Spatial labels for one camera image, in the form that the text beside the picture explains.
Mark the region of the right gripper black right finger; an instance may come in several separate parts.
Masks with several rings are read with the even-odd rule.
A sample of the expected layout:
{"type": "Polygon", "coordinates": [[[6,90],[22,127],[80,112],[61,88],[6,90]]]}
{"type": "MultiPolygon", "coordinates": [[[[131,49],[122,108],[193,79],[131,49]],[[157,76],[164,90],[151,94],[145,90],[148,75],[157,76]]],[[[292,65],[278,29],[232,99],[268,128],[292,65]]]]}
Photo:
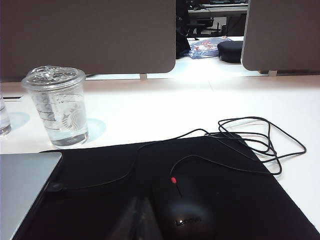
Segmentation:
{"type": "Polygon", "coordinates": [[[153,207],[148,198],[142,202],[140,217],[140,239],[162,240],[163,236],[158,226],[153,207]]]}

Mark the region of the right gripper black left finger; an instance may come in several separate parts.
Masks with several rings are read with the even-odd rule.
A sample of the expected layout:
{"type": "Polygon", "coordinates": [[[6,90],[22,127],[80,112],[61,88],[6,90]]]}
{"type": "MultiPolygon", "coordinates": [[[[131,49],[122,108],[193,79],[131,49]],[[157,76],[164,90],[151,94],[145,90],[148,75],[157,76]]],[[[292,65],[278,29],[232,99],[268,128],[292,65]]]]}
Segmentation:
{"type": "Polygon", "coordinates": [[[122,214],[117,228],[118,240],[142,240],[143,202],[133,197],[122,214]]]}

